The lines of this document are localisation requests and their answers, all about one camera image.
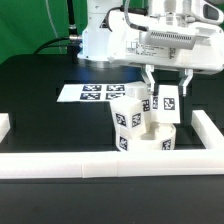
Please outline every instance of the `wire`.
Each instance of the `wire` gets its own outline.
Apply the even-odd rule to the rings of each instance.
[[[54,48],[54,47],[67,47],[67,44],[58,44],[58,45],[49,45],[49,46],[44,46],[42,47],[36,54],[38,54],[40,51],[46,49],[46,48]]]
[[[141,31],[147,31],[148,30],[147,27],[145,27],[145,26],[139,26],[139,25],[134,24],[134,23],[132,23],[130,21],[129,15],[128,15],[129,4],[130,4],[130,0],[126,0],[125,6],[124,6],[124,17],[125,17],[126,23],[132,29],[141,30]]]
[[[108,27],[108,29],[111,31],[111,32],[113,32],[112,31],[112,29],[110,28],[110,24],[109,24],[109,17],[110,17],[110,13],[111,13],[111,11],[113,11],[113,10],[117,10],[117,9],[120,9],[121,10],[121,7],[114,7],[114,8],[112,8],[112,9],[110,9],[108,12],[107,12],[107,15],[106,15],[106,25],[107,25],[107,27]]]
[[[45,0],[45,3],[46,3],[47,14],[48,14],[48,18],[49,18],[51,27],[53,29],[55,37],[58,38],[58,33],[57,33],[57,30],[55,28],[55,25],[54,25],[54,22],[53,22],[53,19],[52,19],[52,16],[51,16],[51,10],[50,10],[50,6],[49,6],[49,1]]]
[[[50,44],[57,43],[60,41],[65,41],[65,40],[69,40],[69,37],[58,37],[56,39],[50,40],[46,42],[45,44],[41,45],[33,54],[38,54],[42,49],[48,47]]]

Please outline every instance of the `black table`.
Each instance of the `black table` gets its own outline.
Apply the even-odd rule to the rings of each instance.
[[[178,74],[157,71],[160,84]],[[137,68],[96,69],[67,56],[20,55],[0,66],[0,113],[11,130],[0,152],[116,150],[108,103],[56,103],[64,84],[142,80]],[[222,74],[195,76],[180,99],[177,149],[203,148],[190,126],[205,110],[223,132]],[[0,223],[204,223],[223,222],[223,176],[1,180]]]

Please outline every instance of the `stacked cubes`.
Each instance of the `stacked cubes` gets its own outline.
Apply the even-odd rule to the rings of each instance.
[[[164,97],[163,90],[162,87],[161,96],[157,97],[159,99],[157,108],[153,102],[155,98],[149,95],[147,86],[143,82],[126,84],[126,95],[110,102],[116,130],[116,146],[120,151],[174,149],[176,128],[169,120],[176,121],[178,116],[177,118],[173,118],[173,116],[169,118],[168,116],[167,122],[164,122],[163,117],[165,114],[167,118],[167,113],[161,109],[161,102],[163,102],[161,99]],[[165,95],[165,97],[170,99],[170,94]],[[169,111],[168,114],[177,115],[176,110]],[[159,119],[162,119],[165,124],[159,124]]]

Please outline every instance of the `white border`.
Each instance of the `white border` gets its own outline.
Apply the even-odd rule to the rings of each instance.
[[[221,134],[204,111],[193,111],[192,124],[209,130],[207,142],[213,142],[214,130]],[[198,134],[204,138],[204,132]],[[224,174],[224,150],[0,154],[0,179],[208,174]]]

